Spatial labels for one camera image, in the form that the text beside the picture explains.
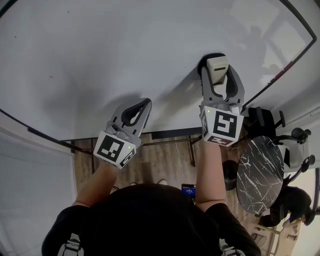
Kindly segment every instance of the black marble tabletop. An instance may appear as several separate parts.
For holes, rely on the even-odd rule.
[[[280,193],[283,177],[279,147],[266,136],[251,140],[240,157],[236,177],[236,193],[242,207],[252,214],[269,209]]]

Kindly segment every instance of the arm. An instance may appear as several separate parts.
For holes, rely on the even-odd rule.
[[[91,207],[104,202],[118,177],[118,169],[111,164],[101,162],[96,172],[81,189],[73,206]]]
[[[227,204],[227,193],[220,146],[203,140],[200,143],[201,159],[196,177],[195,205],[205,212],[215,204]]]

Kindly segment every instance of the cable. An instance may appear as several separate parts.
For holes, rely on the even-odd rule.
[[[180,161],[180,153],[179,153],[179,150],[178,150],[178,147],[177,147],[177,143],[174,143],[174,144],[175,144],[176,151],[178,152],[178,161],[179,161],[179,164],[180,164],[180,167],[181,167],[181,173],[182,173],[182,177],[183,177],[183,183],[185,184],[185,183],[186,183],[186,180],[185,180],[185,175],[184,175],[184,169],[182,168],[182,164],[181,164],[181,161]]]

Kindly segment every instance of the shoe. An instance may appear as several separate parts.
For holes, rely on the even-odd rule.
[[[168,185],[168,182],[165,179],[162,179],[158,182],[160,185]]]

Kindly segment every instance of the smartphone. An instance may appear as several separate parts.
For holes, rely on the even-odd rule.
[[[191,198],[193,203],[196,202],[196,185],[194,184],[181,184],[182,193]]]

